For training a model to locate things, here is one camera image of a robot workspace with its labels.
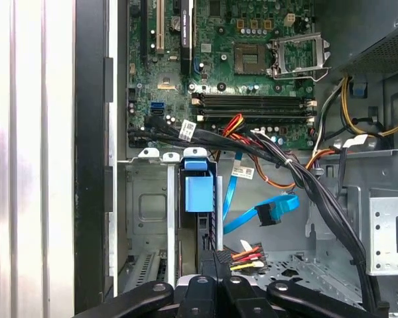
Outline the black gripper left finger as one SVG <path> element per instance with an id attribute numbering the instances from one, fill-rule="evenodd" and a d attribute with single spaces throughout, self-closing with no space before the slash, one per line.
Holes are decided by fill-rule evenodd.
<path id="1" fill-rule="evenodd" d="M 175 287 L 147 282 L 76 317 L 214 317 L 217 278 L 216 253 L 206 251 L 200 272 L 179 278 Z"/>

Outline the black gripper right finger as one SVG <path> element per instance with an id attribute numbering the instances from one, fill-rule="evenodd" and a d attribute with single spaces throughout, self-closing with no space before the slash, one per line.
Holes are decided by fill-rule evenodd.
<path id="1" fill-rule="evenodd" d="M 220 279 L 222 317 L 375 317 L 376 315 L 299 285 L 292 280 L 275 280 L 266 290 L 254 286 L 245 276 L 230 272 L 232 254 L 215 252 Z"/>

